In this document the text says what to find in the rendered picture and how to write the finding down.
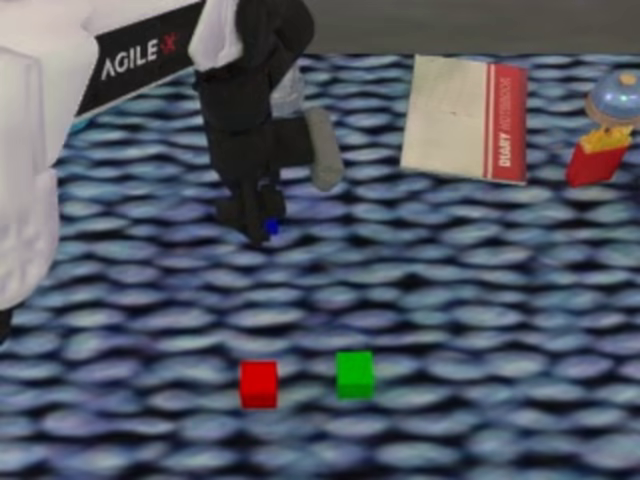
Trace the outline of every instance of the red cube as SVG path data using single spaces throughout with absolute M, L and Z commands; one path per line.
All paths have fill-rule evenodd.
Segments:
M 278 365 L 275 361 L 254 360 L 240 364 L 242 408 L 276 408 L 278 405 Z
M 628 149 L 629 146 L 625 146 L 587 153 L 578 143 L 567 169 L 567 183 L 572 187 L 580 187 L 611 180 Z

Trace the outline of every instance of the blue patterned surface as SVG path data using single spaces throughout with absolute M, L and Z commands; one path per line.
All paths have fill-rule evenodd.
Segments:
M 411 58 L 306 58 L 347 178 L 290 171 L 263 250 L 212 219 L 190 75 L 74 133 L 57 261 L 0 355 L 1 478 L 640 479 L 638 153 L 564 183 L 584 95 L 640 57 L 499 60 L 531 68 L 525 188 L 398 171 Z M 377 393 L 340 402 L 356 348 Z M 239 410 L 248 358 L 279 361 L 277 411 Z

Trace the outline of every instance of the blue dome object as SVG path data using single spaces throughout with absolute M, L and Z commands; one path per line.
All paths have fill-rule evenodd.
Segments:
M 603 125 L 638 125 L 640 72 L 614 72 L 601 78 L 589 94 L 587 112 Z

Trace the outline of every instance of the toy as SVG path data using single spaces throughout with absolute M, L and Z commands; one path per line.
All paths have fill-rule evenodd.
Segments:
M 640 82 L 636 74 L 612 73 L 595 85 L 586 101 L 598 130 L 580 139 L 574 150 L 567 182 L 572 187 L 613 178 L 631 145 L 633 128 L 640 125 Z
M 0 0 L 0 341 L 55 256 L 53 166 L 74 122 L 192 65 L 230 191 L 218 221 L 259 245 L 286 213 L 282 168 L 308 165 L 332 188 L 344 167 L 328 114 L 272 114 L 301 96 L 296 60 L 312 37 L 302 0 Z
M 368 399 L 373 396 L 375 378 L 372 352 L 338 352 L 336 370 L 339 398 Z
M 245 361 L 240 364 L 242 408 L 278 406 L 278 365 L 274 361 Z

